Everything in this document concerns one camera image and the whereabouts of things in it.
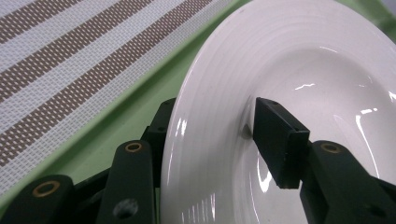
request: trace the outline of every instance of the white plate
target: white plate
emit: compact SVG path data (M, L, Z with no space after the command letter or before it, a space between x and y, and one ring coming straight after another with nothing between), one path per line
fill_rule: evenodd
M311 141L348 147L396 184L396 47L333 1L254 1L195 58L163 157L162 223L302 223L299 190L280 190L244 133L253 100L280 102Z

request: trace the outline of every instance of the brown stripe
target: brown stripe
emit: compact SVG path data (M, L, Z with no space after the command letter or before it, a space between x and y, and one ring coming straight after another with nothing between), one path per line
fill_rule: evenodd
M9 163L211 0L187 0L0 135L0 166Z
M0 19L0 44L6 43L82 0L37 0Z
M0 83L3 87L0 92L0 103L131 17L151 1L121 0L2 72Z

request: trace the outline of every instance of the black plastic part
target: black plastic part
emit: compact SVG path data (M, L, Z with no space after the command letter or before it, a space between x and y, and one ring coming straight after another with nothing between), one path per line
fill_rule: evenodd
M141 140L147 141L153 154L154 187L161 185L161 168L163 165L163 146L165 145L166 131L176 98L164 101L154 116L151 124L144 131Z
M308 162L329 205L324 223L395 223L396 204L345 147L317 141Z
M253 140L281 189L297 189L309 130L275 101L256 99Z
M105 169L104 171L87 178L75 185L76 197L80 201L91 198L96 193L100 192L106 187L106 182L108 178L108 173L110 169Z
M95 223L155 223L154 207L151 148L126 142L117 148Z
M390 183L383 181L381 179L377 179L374 177L379 186L388 194L388 196L396 203L396 186L391 185Z
M60 223L75 205L73 193L73 182L66 175L38 179L18 194L0 223Z

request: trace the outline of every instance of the green table surface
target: green table surface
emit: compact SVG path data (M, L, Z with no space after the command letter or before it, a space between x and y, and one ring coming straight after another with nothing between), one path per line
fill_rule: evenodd
M115 149L140 139L161 102L176 97L187 71L213 30L247 0L234 0L227 8L171 55L141 77L97 117L68 139L29 175L1 197L2 214L10 200L29 182L44 175L69 175L75 184L111 165ZM359 12L396 42L396 20L379 1L339 0Z

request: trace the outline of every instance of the striped placemat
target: striped placemat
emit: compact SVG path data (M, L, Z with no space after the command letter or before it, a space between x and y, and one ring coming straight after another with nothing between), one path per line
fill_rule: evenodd
M231 2L0 1L0 195Z

